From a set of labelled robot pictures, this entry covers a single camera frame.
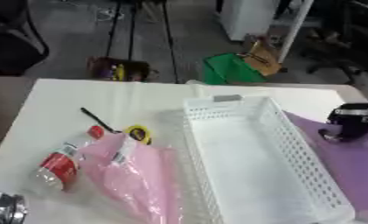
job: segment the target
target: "red label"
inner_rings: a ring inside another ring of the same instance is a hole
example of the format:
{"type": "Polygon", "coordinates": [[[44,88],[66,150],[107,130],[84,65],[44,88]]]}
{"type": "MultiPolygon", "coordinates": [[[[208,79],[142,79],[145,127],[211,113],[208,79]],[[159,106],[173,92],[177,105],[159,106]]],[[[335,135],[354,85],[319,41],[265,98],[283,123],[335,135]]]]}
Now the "red label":
{"type": "Polygon", "coordinates": [[[64,186],[64,191],[73,183],[76,178],[76,166],[71,158],[58,152],[52,153],[41,164],[41,167],[46,168],[54,173],[61,180],[64,186]]]}

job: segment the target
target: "pink plastic bag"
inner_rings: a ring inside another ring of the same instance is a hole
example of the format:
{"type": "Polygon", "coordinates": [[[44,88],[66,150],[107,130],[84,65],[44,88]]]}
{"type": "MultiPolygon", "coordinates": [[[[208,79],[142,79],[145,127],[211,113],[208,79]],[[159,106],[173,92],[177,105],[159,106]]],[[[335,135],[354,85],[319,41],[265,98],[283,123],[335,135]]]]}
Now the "pink plastic bag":
{"type": "Polygon", "coordinates": [[[107,135],[80,150],[80,169],[109,198],[124,202],[149,224],[179,224],[178,191],[171,150],[137,142],[126,134],[107,135]]]}

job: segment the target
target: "tape measure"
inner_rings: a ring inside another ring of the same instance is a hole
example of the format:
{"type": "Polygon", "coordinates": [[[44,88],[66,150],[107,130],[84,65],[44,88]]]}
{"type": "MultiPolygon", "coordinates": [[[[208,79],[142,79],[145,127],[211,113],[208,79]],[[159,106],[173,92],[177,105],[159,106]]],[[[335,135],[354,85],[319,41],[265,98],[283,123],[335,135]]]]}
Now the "tape measure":
{"type": "Polygon", "coordinates": [[[126,128],[123,132],[128,133],[132,138],[143,144],[151,144],[151,134],[144,126],[130,126],[126,128]]]}
{"type": "MultiPolygon", "coordinates": [[[[88,109],[81,108],[80,110],[85,115],[93,118],[100,126],[102,126],[108,132],[114,133],[114,134],[121,133],[121,131],[114,130],[111,127],[109,127],[100,118],[98,118],[98,116],[91,113],[88,109]]],[[[149,130],[146,127],[144,127],[142,125],[130,126],[129,128],[126,128],[123,132],[129,134],[132,138],[134,138],[135,140],[137,140],[137,141],[139,141],[143,144],[151,144],[151,133],[149,132],[149,130]]]]}

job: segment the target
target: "white cabinet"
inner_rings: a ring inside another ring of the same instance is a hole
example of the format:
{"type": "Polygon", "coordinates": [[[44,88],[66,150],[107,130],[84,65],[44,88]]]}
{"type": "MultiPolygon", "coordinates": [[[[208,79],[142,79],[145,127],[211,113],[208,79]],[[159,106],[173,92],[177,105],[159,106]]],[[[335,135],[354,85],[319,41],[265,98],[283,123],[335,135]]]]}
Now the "white cabinet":
{"type": "Polygon", "coordinates": [[[279,0],[225,0],[221,23],[230,40],[267,33],[279,0]]]}

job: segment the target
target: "tripod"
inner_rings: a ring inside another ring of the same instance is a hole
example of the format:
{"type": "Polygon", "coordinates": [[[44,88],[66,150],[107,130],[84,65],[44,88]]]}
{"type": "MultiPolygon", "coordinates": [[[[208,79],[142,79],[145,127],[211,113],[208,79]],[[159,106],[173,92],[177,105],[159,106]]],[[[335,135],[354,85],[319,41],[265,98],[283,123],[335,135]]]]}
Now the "tripod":
{"type": "MultiPolygon", "coordinates": [[[[138,10],[142,7],[142,2],[146,0],[129,0],[126,1],[130,4],[130,13],[131,13],[131,19],[130,19],[130,33],[129,33],[129,49],[128,49],[128,60],[132,60],[133,58],[133,47],[134,47],[134,38],[135,38],[135,19],[137,16],[138,10]]],[[[109,39],[108,39],[108,47],[106,49],[105,56],[108,57],[111,52],[111,48],[113,45],[113,40],[115,38],[115,27],[117,26],[118,17],[120,16],[120,10],[123,5],[124,0],[116,0],[116,6],[115,6],[115,15],[113,18],[113,24],[111,27],[111,30],[109,32],[109,39]]],[[[176,55],[174,53],[174,40],[171,36],[171,29],[170,29],[170,20],[169,20],[169,14],[167,11],[167,0],[154,0],[151,2],[155,2],[162,5],[162,11],[163,11],[163,20],[164,20],[164,27],[167,34],[167,41],[170,48],[170,56],[171,56],[171,63],[173,66],[173,73],[176,84],[179,83],[179,77],[177,73],[177,63],[176,63],[176,55]]]]}

